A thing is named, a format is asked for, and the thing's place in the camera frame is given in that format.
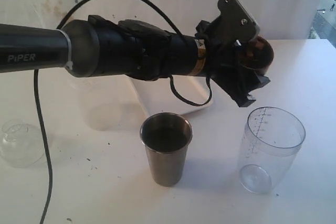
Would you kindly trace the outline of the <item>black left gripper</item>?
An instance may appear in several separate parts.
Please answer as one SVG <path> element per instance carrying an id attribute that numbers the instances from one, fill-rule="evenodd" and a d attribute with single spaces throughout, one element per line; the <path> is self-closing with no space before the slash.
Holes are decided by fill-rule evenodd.
<path id="1" fill-rule="evenodd" d="M 195 37 L 203 39 L 208 63 L 206 71 L 211 79 L 240 108 L 256 102 L 249 92 L 266 86 L 270 79 L 251 67 L 243 66 L 239 58 L 248 43 L 257 38 L 259 25 L 239 0 L 218 0 L 219 16 L 213 21 L 201 20 Z"/>

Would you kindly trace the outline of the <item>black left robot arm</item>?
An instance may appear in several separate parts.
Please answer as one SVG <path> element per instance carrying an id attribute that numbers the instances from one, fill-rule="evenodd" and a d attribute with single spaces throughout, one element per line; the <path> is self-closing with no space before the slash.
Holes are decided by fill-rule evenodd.
<path id="1" fill-rule="evenodd" d="M 1 72 L 63 67 L 75 77 L 115 76 L 155 81 L 174 76 L 214 81 L 239 107 L 269 83 L 274 59 L 268 41 L 239 0 L 218 0 L 219 16 L 201 21 L 194 36 L 140 20 L 113 23 L 67 14 L 56 29 L 1 25 Z"/>

